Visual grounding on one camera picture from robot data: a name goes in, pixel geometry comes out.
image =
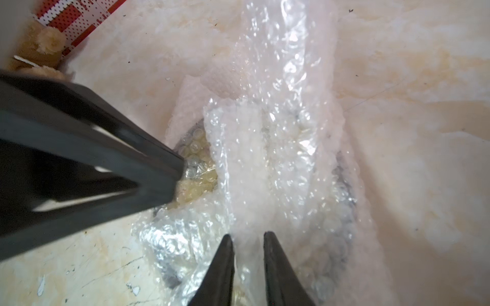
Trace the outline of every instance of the crumpled plastic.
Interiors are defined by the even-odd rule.
[[[184,80],[167,133],[173,145],[203,118],[216,187],[135,230],[165,302],[189,302],[230,233],[233,304],[265,305],[263,234],[274,231],[317,305],[396,305],[331,93],[334,4],[247,0],[242,19],[230,63]]]

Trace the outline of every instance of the bubble wrap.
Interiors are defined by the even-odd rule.
[[[167,138],[203,117],[218,185],[138,227],[168,305],[193,297],[225,233],[233,304],[265,305],[265,231],[317,305],[398,304],[331,95],[335,12],[329,0],[246,0],[229,64],[184,81]]]

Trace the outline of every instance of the marble floor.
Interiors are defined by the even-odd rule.
[[[337,5],[334,92],[401,304],[488,305],[490,1]],[[230,52],[240,7],[127,0],[64,70],[162,140],[183,77]],[[134,218],[0,263],[0,304],[161,305]]]

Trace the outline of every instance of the white debris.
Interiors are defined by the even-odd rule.
[[[138,293],[140,293],[140,287],[139,287],[139,286],[138,286],[138,287],[134,287],[134,288],[133,288],[133,294],[134,294],[135,296],[138,296]]]
[[[37,288],[37,296],[43,295],[45,283],[46,283],[46,277],[43,275],[43,278],[41,279],[41,282],[39,283],[39,288]]]

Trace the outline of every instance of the red pegboard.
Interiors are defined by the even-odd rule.
[[[126,0],[42,0],[34,18],[67,37],[63,56],[70,53]]]
[[[60,32],[63,32],[80,16],[82,16],[82,13],[77,10],[73,4],[70,4],[58,16],[56,16],[48,24],[48,26],[55,27],[60,30]]]

